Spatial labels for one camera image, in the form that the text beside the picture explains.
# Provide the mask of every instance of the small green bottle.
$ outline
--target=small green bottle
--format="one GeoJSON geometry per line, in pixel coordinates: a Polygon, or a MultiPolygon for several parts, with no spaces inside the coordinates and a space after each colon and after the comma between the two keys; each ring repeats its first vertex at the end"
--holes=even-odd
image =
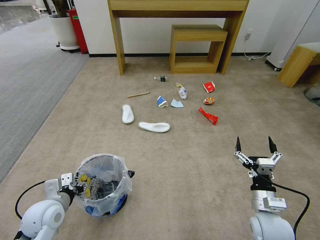
{"type": "Polygon", "coordinates": [[[160,80],[161,82],[165,82],[167,80],[166,76],[154,77],[154,80],[160,80]]]}

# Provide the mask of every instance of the wooden stool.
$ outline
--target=wooden stool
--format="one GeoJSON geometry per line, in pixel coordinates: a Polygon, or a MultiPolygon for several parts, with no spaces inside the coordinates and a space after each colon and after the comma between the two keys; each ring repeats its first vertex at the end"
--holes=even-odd
{"type": "Polygon", "coordinates": [[[227,34],[218,25],[172,25],[171,73],[216,73],[227,34]],[[211,41],[208,56],[176,57],[177,41],[211,41]]]}
{"type": "Polygon", "coordinates": [[[293,87],[299,78],[314,84],[320,78],[320,42],[298,45],[278,75],[278,80],[293,87]]]}

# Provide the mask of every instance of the power cord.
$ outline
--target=power cord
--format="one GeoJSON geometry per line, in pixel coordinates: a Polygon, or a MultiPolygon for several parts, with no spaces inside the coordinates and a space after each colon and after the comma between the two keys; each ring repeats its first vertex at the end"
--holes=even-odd
{"type": "Polygon", "coordinates": [[[266,54],[264,54],[263,56],[260,56],[260,57],[255,57],[255,56],[249,57],[249,56],[246,55],[246,42],[247,42],[247,40],[244,40],[244,50],[243,50],[243,53],[244,53],[244,56],[245,56],[246,58],[248,58],[248,62],[251,62],[252,60],[256,60],[256,59],[258,59],[258,58],[262,58],[262,57],[268,55],[269,53],[271,53],[271,52],[267,52],[266,54]]]}
{"type": "Polygon", "coordinates": [[[266,179],[265,177],[263,177],[260,173],[258,173],[257,170],[255,170],[255,172],[256,172],[256,174],[257,174],[259,177],[261,177],[261,178],[262,178],[263,180],[265,180],[266,182],[271,183],[272,185],[277,186],[277,187],[279,187],[279,188],[282,188],[282,189],[285,189],[285,190],[288,190],[288,191],[291,191],[291,192],[294,192],[294,193],[298,193],[298,194],[304,196],[304,197],[307,199],[307,204],[306,204],[306,206],[304,207],[303,211],[300,213],[300,215],[299,215],[299,217],[298,217],[298,219],[297,219],[297,221],[296,221],[296,223],[294,224],[294,227],[293,227],[294,237],[296,238],[296,231],[297,231],[298,224],[300,223],[302,217],[304,216],[304,214],[305,214],[305,213],[307,212],[307,210],[308,210],[308,207],[309,207],[309,205],[310,205],[310,198],[308,197],[307,194],[305,194],[305,193],[303,193],[303,192],[299,192],[299,191],[297,191],[297,190],[294,190],[294,189],[291,189],[291,188],[288,188],[288,187],[284,187],[284,186],[281,186],[281,185],[279,185],[279,184],[277,184],[277,183],[274,183],[274,182],[269,181],[268,179],[266,179]]]}
{"type": "Polygon", "coordinates": [[[23,196],[26,192],[28,192],[31,188],[34,188],[35,186],[38,186],[38,185],[44,183],[45,181],[46,181],[46,180],[44,180],[44,181],[42,181],[42,182],[39,182],[39,183],[36,183],[35,185],[29,187],[27,190],[25,190],[25,191],[20,195],[20,197],[18,198],[18,200],[17,200],[17,202],[16,202],[16,206],[14,207],[14,210],[15,210],[16,215],[18,216],[18,218],[22,219],[21,215],[20,215],[19,212],[18,212],[18,204],[19,204],[19,201],[20,201],[20,199],[22,198],[22,196],[23,196]]]}

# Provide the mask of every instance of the plastic bottle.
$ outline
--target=plastic bottle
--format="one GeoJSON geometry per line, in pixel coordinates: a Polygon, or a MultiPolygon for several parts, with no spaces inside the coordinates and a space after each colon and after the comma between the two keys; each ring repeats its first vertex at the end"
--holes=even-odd
{"type": "Polygon", "coordinates": [[[154,77],[154,80],[160,80],[161,82],[165,82],[167,80],[166,76],[154,77]]]}
{"type": "Polygon", "coordinates": [[[181,87],[179,89],[179,95],[182,99],[187,99],[188,94],[187,94],[187,91],[184,87],[181,87]]]}

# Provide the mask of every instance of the wall outlet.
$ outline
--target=wall outlet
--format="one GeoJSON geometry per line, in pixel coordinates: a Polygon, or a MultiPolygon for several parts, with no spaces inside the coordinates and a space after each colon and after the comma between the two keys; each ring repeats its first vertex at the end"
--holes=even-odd
{"type": "Polygon", "coordinates": [[[245,41],[247,41],[250,38],[252,32],[253,32],[252,28],[247,29],[247,34],[244,36],[245,41]]]}
{"type": "Polygon", "coordinates": [[[252,29],[252,28],[248,28],[248,29],[247,29],[247,34],[252,34],[252,32],[253,32],[253,29],[252,29]]]}

